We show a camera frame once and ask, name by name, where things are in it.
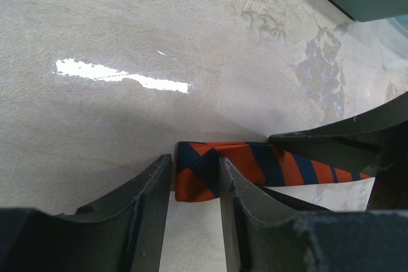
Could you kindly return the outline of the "orange navy striped tie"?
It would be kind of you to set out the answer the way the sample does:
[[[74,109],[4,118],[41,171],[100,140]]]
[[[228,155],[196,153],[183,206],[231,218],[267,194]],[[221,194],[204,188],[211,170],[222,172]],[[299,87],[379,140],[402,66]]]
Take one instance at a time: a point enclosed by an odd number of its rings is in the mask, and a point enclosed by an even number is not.
[[[181,141],[177,148],[175,199],[198,203],[220,196],[220,160],[227,159],[247,181],[258,187],[292,187],[348,183],[368,179],[263,142]]]

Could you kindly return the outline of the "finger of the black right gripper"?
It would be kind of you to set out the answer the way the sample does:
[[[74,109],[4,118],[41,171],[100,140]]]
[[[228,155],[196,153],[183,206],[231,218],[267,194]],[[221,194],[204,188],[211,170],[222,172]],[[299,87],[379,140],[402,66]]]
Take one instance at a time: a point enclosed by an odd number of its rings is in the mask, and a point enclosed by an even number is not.
[[[407,171],[407,93],[314,129],[274,134],[270,144],[350,173]]]

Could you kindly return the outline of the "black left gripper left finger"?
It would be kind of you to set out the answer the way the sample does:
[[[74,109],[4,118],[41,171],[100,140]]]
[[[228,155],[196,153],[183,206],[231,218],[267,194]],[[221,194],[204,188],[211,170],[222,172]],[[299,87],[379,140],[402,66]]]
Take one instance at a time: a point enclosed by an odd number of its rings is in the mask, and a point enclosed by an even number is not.
[[[172,171],[164,154],[74,214],[59,215],[54,271],[158,271]]]

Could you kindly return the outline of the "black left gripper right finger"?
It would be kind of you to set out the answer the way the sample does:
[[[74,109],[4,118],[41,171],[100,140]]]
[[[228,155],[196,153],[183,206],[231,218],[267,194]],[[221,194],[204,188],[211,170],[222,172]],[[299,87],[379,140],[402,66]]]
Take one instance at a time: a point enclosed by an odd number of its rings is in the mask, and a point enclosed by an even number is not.
[[[265,187],[220,160],[222,233],[228,271],[306,271],[307,238],[297,234],[296,218],[319,207]]]

